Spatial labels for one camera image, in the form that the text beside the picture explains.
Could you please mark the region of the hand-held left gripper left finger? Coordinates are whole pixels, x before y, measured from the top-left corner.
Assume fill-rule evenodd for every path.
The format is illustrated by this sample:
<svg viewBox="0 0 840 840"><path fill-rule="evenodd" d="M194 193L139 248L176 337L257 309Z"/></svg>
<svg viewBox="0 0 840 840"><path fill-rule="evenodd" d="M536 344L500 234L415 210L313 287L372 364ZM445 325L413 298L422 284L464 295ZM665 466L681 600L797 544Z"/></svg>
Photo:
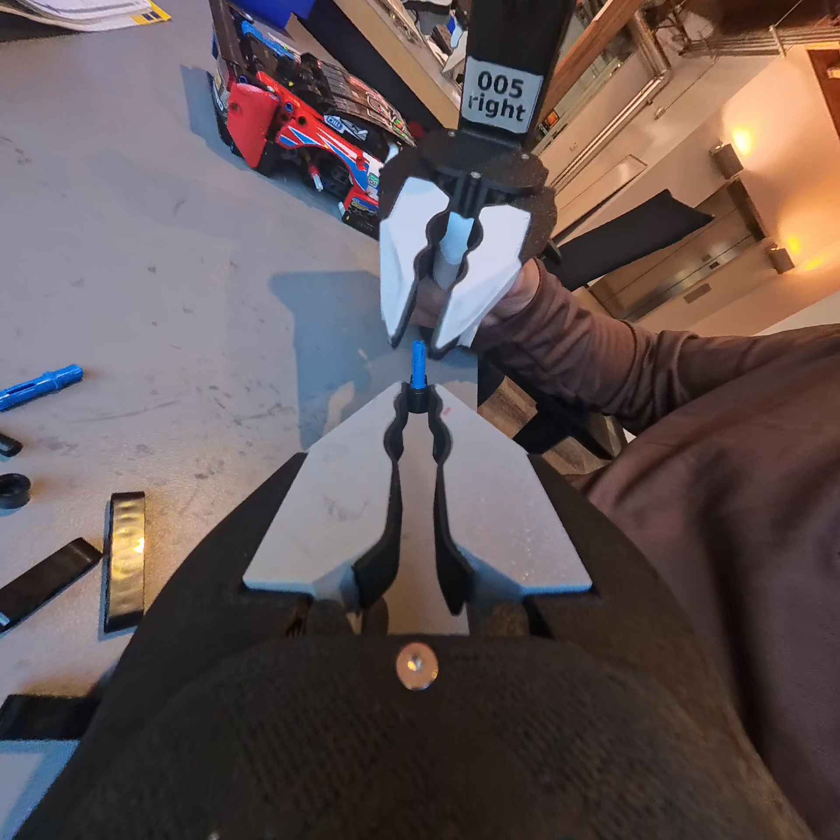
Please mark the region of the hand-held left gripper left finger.
<svg viewBox="0 0 840 840"><path fill-rule="evenodd" d="M396 382L313 444L243 575L252 591L362 606L355 565L385 535Z"/></svg>

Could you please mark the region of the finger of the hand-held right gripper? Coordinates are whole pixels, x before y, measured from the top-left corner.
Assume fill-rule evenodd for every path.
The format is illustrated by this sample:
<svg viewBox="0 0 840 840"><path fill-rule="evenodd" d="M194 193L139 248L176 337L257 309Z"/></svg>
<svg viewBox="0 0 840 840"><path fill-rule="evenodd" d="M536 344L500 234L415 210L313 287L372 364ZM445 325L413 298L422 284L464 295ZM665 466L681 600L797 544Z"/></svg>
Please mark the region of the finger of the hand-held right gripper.
<svg viewBox="0 0 840 840"><path fill-rule="evenodd" d="M443 281L450 292L454 268L439 255L429 230L435 219L448 222L449 197L417 176L406 179L391 212L380 224L381 315L392 347L403 339L415 307L418 284L425 277Z"/></svg>
<svg viewBox="0 0 840 840"><path fill-rule="evenodd" d="M478 223L480 241L465 253L464 270L448 289L429 345L434 358L471 344L481 321L508 294L522 268L531 214L515 206L487 206Z"/></svg>

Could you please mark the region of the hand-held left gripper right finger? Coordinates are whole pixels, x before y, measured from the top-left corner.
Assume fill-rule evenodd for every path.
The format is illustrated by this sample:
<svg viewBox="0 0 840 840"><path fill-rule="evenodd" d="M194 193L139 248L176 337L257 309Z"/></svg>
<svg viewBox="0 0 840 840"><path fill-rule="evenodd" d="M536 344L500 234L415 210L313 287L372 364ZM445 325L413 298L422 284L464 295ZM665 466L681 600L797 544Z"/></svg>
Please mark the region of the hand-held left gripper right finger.
<svg viewBox="0 0 840 840"><path fill-rule="evenodd" d="M429 388L437 579L449 611L589 592L592 578L526 451Z"/></svg>

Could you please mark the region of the person's right forearm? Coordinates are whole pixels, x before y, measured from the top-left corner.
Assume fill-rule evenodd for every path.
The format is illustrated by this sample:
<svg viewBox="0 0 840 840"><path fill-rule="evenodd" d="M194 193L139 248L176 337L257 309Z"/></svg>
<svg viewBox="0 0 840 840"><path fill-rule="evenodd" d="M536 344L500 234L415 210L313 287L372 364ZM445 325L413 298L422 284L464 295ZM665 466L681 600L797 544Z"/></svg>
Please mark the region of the person's right forearm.
<svg viewBox="0 0 840 840"><path fill-rule="evenodd" d="M757 338L649 332L588 310L542 262L528 266L538 272L531 300L480 327L477 349L541 392L615 416L634 434L779 364L798 370L827 359L829 372L838 372L836 324Z"/></svg>

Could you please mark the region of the white desk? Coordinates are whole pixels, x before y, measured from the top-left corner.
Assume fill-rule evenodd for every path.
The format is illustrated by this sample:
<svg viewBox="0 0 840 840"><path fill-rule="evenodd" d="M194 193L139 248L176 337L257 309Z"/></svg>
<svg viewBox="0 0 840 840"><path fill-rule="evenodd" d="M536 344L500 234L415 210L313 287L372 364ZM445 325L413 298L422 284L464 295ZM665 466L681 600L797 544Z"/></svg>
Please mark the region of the white desk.
<svg viewBox="0 0 840 840"><path fill-rule="evenodd" d="M52 35L2 20L2 387L82 382L2 413L2 585L145 497L144 609L289 457L405 379L378 248L300 176L221 141L206 2Z"/></svg>

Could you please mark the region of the person's right hand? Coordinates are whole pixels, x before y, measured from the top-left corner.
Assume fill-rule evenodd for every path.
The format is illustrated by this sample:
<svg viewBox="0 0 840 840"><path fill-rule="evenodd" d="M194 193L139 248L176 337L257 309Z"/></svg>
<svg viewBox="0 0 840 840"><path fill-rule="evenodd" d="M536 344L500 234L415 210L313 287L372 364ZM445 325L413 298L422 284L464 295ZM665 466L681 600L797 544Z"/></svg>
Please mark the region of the person's right hand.
<svg viewBox="0 0 840 840"><path fill-rule="evenodd" d="M541 263L537 259L529 260L520 269L508 293L482 319L480 327L495 326L525 309L539 289L540 267ZM446 297L447 292L433 279L422 279L418 284L410 322L423 328L433 329L445 304Z"/></svg>

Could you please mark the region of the black chair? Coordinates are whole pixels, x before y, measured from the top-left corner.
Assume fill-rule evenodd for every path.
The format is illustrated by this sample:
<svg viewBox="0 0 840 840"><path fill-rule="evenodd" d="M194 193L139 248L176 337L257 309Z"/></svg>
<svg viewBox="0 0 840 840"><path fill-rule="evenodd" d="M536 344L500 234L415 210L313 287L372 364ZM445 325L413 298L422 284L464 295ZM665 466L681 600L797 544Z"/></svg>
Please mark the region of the black chair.
<svg viewBox="0 0 840 840"><path fill-rule="evenodd" d="M569 291L666 249L714 220L714 216L663 190L613 220L540 255L546 270Z"/></svg>

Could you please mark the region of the beige counter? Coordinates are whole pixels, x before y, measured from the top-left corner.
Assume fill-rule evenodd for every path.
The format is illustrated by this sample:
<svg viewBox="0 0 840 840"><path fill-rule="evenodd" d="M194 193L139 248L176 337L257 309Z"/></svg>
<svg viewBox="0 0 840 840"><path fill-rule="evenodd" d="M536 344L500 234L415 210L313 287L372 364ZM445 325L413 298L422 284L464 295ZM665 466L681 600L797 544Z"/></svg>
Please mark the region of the beige counter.
<svg viewBox="0 0 840 840"><path fill-rule="evenodd" d="M329 51L425 132L454 130L459 90L396 2L333 1L339 33Z"/></svg>

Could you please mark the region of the red toy brick car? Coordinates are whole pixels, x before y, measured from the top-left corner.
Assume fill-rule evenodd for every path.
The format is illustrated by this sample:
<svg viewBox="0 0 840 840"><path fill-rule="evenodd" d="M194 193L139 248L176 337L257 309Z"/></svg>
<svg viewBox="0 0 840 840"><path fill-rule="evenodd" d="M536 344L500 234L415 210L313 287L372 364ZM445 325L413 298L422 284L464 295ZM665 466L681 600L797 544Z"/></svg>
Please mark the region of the red toy brick car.
<svg viewBox="0 0 840 840"><path fill-rule="evenodd" d="M382 94L346 69L260 29L231 2L209 2L220 138L266 176L281 163L339 200L341 220L379 237L383 165L415 139Z"/></svg>

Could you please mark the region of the person's brown sweater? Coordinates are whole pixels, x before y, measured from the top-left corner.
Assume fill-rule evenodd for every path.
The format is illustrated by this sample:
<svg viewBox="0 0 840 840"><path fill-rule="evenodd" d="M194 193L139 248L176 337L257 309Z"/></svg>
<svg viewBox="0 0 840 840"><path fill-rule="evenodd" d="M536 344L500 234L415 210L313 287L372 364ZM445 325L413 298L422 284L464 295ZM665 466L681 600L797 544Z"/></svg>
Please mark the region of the person's brown sweater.
<svg viewBox="0 0 840 840"><path fill-rule="evenodd" d="M838 373L724 385L634 434L585 492L668 583L820 838L838 838Z"/></svg>

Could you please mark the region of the open instruction booklet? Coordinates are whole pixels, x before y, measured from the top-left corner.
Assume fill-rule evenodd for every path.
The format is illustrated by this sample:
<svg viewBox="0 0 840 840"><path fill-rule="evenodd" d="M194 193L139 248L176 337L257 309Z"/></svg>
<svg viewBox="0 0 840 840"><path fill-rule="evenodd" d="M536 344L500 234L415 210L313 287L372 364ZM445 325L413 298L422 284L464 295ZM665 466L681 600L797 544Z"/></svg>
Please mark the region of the open instruction booklet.
<svg viewBox="0 0 840 840"><path fill-rule="evenodd" d="M81 33L154 25L172 19L151 1L2 1L1 12Z"/></svg>

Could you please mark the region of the black metal frame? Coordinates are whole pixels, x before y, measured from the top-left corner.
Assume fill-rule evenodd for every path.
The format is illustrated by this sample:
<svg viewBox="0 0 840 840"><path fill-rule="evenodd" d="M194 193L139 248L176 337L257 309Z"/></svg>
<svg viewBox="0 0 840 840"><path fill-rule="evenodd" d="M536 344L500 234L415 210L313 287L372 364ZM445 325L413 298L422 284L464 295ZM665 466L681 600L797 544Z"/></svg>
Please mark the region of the black metal frame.
<svg viewBox="0 0 840 840"><path fill-rule="evenodd" d="M485 356L477 374L479 414L530 455L554 452L570 467L603 464L633 439L614 417L546 393Z"/></svg>

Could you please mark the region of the wall lamp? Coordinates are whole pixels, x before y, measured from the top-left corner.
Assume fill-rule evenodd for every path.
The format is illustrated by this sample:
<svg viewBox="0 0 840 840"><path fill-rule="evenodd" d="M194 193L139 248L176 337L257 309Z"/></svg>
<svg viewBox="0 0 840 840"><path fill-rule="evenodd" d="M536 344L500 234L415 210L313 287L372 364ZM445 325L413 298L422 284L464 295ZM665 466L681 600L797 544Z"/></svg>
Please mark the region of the wall lamp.
<svg viewBox="0 0 840 840"><path fill-rule="evenodd" d="M776 274L797 270L802 262L802 246L802 237L795 234L768 242L765 254Z"/></svg>
<svg viewBox="0 0 840 840"><path fill-rule="evenodd" d="M754 132L750 128L738 126L709 150L711 162L724 180L731 181L744 171L754 141Z"/></svg>

